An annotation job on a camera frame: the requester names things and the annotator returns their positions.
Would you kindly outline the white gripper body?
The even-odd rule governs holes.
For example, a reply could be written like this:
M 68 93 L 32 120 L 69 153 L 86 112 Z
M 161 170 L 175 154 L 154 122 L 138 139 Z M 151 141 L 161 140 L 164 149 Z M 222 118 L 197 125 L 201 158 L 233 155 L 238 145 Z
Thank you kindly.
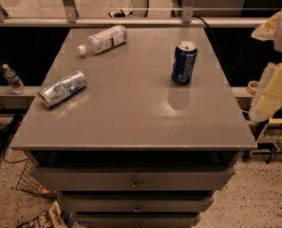
M 257 27 L 251 34 L 251 37 L 259 41 L 274 41 L 279 38 L 279 17 L 277 12 L 271 16 L 267 21 Z

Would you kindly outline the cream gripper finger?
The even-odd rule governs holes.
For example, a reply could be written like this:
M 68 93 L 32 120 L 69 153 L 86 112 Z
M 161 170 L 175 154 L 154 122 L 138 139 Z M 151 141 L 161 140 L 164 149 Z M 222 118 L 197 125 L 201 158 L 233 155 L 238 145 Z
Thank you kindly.
M 249 110 L 255 122 L 264 122 L 282 106 L 282 63 L 268 63 L 258 84 Z

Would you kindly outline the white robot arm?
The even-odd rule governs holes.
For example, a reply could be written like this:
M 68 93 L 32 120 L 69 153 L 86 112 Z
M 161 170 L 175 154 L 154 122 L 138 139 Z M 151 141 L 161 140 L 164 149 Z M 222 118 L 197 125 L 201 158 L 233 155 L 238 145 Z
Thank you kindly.
M 282 10 L 256 28 L 252 37 L 260 41 L 273 41 L 274 49 L 282 53 Z M 249 117 L 255 122 L 264 122 L 272 117 L 281 106 L 282 62 L 268 63 L 252 99 Z

